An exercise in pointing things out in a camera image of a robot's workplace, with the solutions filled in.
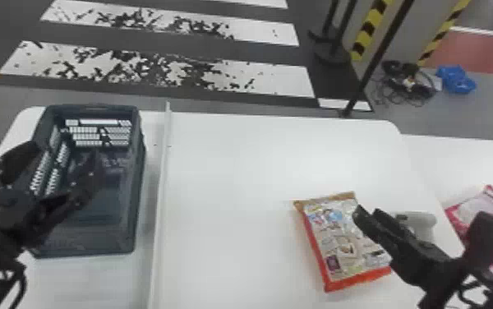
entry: stand base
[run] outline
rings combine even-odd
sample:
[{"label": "stand base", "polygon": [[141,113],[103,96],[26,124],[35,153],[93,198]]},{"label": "stand base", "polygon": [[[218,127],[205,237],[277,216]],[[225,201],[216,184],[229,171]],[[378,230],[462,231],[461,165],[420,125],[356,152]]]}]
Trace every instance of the stand base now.
[{"label": "stand base", "polygon": [[314,45],[314,53],[316,54],[316,58],[332,67],[343,66],[346,63],[350,62],[350,53],[347,52],[343,46],[339,46],[337,48],[337,52],[334,54],[330,54],[331,44],[328,43],[319,43]]},{"label": "stand base", "polygon": [[333,40],[335,32],[336,30],[334,29],[334,27],[331,26],[326,35],[323,33],[323,27],[321,25],[315,25],[308,30],[308,36],[316,43],[330,42],[331,40]]}]

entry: pink package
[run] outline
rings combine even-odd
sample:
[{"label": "pink package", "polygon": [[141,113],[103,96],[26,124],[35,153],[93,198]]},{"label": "pink package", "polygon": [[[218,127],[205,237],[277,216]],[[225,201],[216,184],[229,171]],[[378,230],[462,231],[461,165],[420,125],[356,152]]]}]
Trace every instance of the pink package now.
[{"label": "pink package", "polygon": [[450,206],[445,211],[459,238],[467,245],[465,235],[475,216],[481,211],[493,214],[493,186],[486,186],[478,195]]}]

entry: black pole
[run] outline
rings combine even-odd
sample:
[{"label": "black pole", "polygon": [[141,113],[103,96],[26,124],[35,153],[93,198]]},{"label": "black pole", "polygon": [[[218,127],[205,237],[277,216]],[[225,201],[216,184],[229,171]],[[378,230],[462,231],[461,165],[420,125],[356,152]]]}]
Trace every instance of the black pole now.
[{"label": "black pole", "polygon": [[363,74],[363,78],[360,81],[360,85],[357,88],[356,93],[354,94],[352,99],[350,99],[350,102],[348,102],[346,108],[343,109],[343,111],[341,112],[342,117],[348,118],[352,114],[352,110],[354,109],[354,106],[362,96],[364,89],[366,88],[367,84],[369,83],[369,80],[371,79],[371,76],[373,76],[373,72],[379,66],[380,61],[383,60],[383,56],[385,55],[386,50],[389,48],[390,43],[392,42],[392,39],[394,39],[394,36],[398,32],[400,26],[402,25],[403,20],[406,19],[406,16],[408,15],[409,10],[412,8],[414,1],[415,0],[404,0],[404,2],[402,3],[402,6],[400,7],[398,14],[396,14],[396,17],[392,21],[389,30],[386,32],[385,38],[383,39],[383,43],[381,43],[381,45],[377,49],[375,55],[373,56],[371,62],[369,63],[369,66],[367,67],[365,73]]},{"label": "black pole", "polygon": [[356,8],[357,0],[349,0],[346,9],[344,10],[343,18],[340,21],[339,29],[334,36],[333,42],[329,46],[329,42],[318,43],[314,45],[314,53],[316,57],[324,64],[329,66],[342,66],[350,62],[350,53],[343,47],[343,36],[348,28],[354,9]]},{"label": "black pole", "polygon": [[323,26],[321,28],[319,26],[315,26],[308,30],[309,36],[316,42],[330,40],[329,30],[331,29],[331,23],[333,23],[334,14],[337,11],[337,7],[339,7],[339,0],[331,0],[331,6],[329,7],[329,11],[327,12],[327,17],[325,18]]},{"label": "black pole", "polygon": [[350,0],[348,2],[348,6],[346,7],[346,11],[344,11],[343,19],[340,21],[339,29],[337,30],[337,34],[334,37],[334,41],[331,45],[329,53],[336,53],[337,49],[339,49],[339,46],[343,46],[344,32],[346,32],[346,28],[348,28],[348,23],[352,18],[352,13],[354,13],[354,8],[356,8],[356,4],[357,0]]},{"label": "black pole", "polygon": [[333,17],[335,12],[337,11],[337,7],[339,7],[339,0],[331,1],[331,7],[327,12],[327,17],[325,18],[325,23],[323,24],[323,34],[327,35],[329,33],[329,28],[331,27],[331,23],[333,22]]}]

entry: orange snack bag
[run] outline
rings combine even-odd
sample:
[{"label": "orange snack bag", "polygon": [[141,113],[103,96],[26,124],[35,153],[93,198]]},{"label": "orange snack bag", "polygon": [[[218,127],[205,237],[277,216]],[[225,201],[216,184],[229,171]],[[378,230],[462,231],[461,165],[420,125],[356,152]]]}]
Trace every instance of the orange snack bag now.
[{"label": "orange snack bag", "polygon": [[352,220],[358,203],[353,192],[294,201],[328,292],[390,274],[391,258]]}]

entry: blue object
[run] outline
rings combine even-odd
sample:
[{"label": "blue object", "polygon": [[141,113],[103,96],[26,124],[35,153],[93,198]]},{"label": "blue object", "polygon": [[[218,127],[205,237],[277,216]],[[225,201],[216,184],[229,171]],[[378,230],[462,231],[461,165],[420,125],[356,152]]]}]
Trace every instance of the blue object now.
[{"label": "blue object", "polygon": [[477,83],[467,77],[467,73],[459,65],[439,66],[436,75],[442,79],[444,88],[455,94],[466,95],[477,88]]}]

